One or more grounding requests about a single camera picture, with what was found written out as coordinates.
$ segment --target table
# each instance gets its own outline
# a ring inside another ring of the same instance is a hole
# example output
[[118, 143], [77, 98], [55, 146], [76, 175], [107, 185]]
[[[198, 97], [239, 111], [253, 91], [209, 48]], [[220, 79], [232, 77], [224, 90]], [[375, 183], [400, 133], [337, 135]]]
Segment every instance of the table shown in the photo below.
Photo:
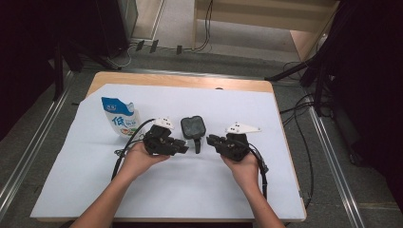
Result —
[[[204, 118], [207, 134], [224, 135], [224, 128], [236, 119], [260, 127], [262, 132], [248, 135], [248, 140], [260, 148], [270, 168], [268, 201], [284, 221], [306, 218], [269, 82], [116, 72], [95, 76], [32, 210], [32, 218], [75, 219], [110, 182], [117, 159], [113, 151], [121, 149], [125, 139], [114, 133], [103, 113], [101, 97], [106, 95], [133, 101], [143, 121], [169, 115], [176, 125], [171, 136], [177, 139], [182, 134], [181, 118], [193, 115]], [[239, 104], [241, 99], [248, 102]], [[195, 100], [203, 105], [191, 104]], [[234, 108], [223, 110], [228, 106]], [[270, 121], [261, 123], [261, 117]], [[199, 155], [190, 148], [185, 155], [175, 155], [136, 179], [115, 220], [245, 222], [254, 218], [231, 171], [212, 146], [202, 144]]]
[[[338, 3], [335, 0], [214, 0], [211, 20], [289, 29], [299, 58], [305, 61], [320, 37], [332, 25]], [[207, 0], [195, 1], [193, 48], [196, 44], [197, 20], [205, 19], [209, 4]]]

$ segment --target snack bag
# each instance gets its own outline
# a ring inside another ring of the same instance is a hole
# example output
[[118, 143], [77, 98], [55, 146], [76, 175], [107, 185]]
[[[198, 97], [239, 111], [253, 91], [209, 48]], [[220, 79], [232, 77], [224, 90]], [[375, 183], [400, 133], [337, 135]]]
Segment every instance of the snack bag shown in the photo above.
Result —
[[[113, 130], [122, 137], [130, 138], [140, 125], [139, 111], [134, 108], [134, 104], [124, 104], [117, 98], [103, 97], [101, 99]], [[135, 140], [141, 134], [142, 132], [139, 131]]]

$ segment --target hand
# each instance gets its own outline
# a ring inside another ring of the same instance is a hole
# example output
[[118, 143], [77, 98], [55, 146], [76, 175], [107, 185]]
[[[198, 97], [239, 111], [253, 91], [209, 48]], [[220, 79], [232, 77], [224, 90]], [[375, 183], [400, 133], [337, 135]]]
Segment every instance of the hand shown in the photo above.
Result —
[[257, 187], [258, 184], [258, 161], [252, 153], [247, 154], [242, 161], [232, 161], [221, 155], [224, 163], [231, 169], [235, 181], [244, 192], [246, 188]]
[[149, 155], [145, 150], [144, 143], [137, 142], [126, 153], [124, 164], [117, 176], [134, 181], [153, 164], [165, 161], [169, 157], [166, 155]]

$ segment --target white plastic part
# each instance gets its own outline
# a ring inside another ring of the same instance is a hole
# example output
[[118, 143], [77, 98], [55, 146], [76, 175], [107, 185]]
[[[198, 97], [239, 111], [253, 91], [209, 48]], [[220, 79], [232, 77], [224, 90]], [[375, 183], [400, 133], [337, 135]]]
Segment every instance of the white plastic part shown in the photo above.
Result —
[[228, 128], [225, 129], [227, 133], [233, 134], [244, 134], [244, 133], [251, 133], [251, 132], [260, 132], [261, 129], [259, 127], [254, 127], [251, 125], [247, 125], [244, 123], [235, 122], [234, 124], [230, 125]]
[[165, 127], [168, 129], [175, 129], [174, 124], [171, 122], [171, 120], [169, 120], [168, 117], [166, 118], [158, 118], [153, 122], [155, 125], [161, 126], [161, 127]]

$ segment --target person's left hand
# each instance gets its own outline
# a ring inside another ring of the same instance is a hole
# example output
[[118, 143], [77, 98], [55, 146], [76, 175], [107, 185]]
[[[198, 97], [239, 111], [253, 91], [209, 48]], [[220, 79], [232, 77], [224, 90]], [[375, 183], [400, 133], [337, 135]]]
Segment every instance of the person's left hand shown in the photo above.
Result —
[[166, 155], [149, 155], [145, 150], [144, 143], [137, 142], [126, 153], [124, 164], [118, 172], [118, 176], [134, 181], [153, 164], [165, 161], [169, 157]]

